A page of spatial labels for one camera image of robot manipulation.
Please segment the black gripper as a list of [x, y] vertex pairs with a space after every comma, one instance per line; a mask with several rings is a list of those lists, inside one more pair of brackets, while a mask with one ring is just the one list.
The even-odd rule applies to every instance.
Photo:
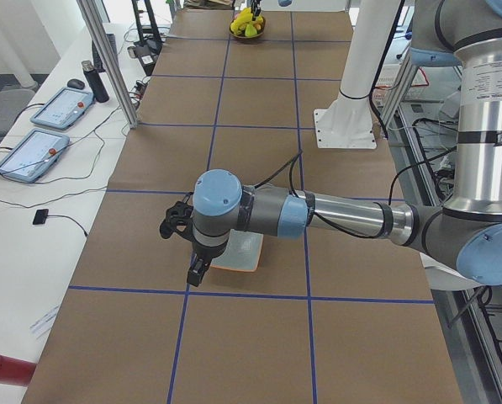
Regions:
[[208, 272], [212, 261], [221, 256], [225, 251], [225, 246], [193, 246], [193, 259], [187, 273], [187, 284], [199, 287], [205, 274]]
[[261, 0], [250, 0], [250, 7], [252, 12], [260, 9]]

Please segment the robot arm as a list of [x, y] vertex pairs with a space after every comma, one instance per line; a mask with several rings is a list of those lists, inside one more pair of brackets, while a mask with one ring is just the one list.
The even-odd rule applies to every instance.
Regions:
[[292, 0], [249, 0], [246, 2], [248, 7], [251, 7], [252, 10], [256, 11], [260, 9], [261, 11], [274, 11], [280, 8], [286, 8], [292, 4]]
[[462, 66], [452, 197], [441, 207], [384, 205], [268, 185], [215, 169], [185, 208], [199, 285], [232, 231], [300, 237], [308, 226], [413, 248], [463, 278], [502, 284], [502, 1], [419, 1], [411, 52], [420, 65]]

